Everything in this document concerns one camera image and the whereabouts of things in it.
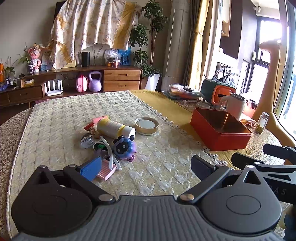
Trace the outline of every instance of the kettlebell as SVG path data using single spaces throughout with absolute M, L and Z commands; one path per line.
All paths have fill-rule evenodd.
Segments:
M 98 80 L 92 79 L 91 77 L 92 74 L 99 74 L 100 78 Z M 90 72 L 89 73 L 89 90 L 92 92 L 100 91 L 102 89 L 101 79 L 102 79 L 102 73 L 100 71 Z

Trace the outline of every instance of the mug handle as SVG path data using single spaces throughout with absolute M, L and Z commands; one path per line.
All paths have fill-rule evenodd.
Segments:
M 220 99 L 218 110 L 221 110 L 223 102 L 228 101 L 229 99 L 230 99 L 230 95 L 223 96 Z

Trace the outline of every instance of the ceiling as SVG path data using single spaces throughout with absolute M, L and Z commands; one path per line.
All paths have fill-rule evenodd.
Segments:
M 258 5 L 261 7 L 269 7 L 279 9 L 278 0 L 251 0 L 254 5 Z

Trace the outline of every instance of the glass bottle with white cap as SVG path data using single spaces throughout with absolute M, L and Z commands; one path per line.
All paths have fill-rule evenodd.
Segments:
M 262 112 L 262 115 L 260 115 L 258 123 L 255 127 L 255 131 L 257 133 L 261 134 L 263 132 L 268 122 L 268 117 L 269 117 L 269 114 L 267 114 L 266 112 Z

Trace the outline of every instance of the black speaker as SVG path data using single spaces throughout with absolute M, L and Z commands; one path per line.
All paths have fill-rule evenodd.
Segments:
M 82 52 L 81 53 L 81 66 L 89 66 L 89 57 L 91 52 Z

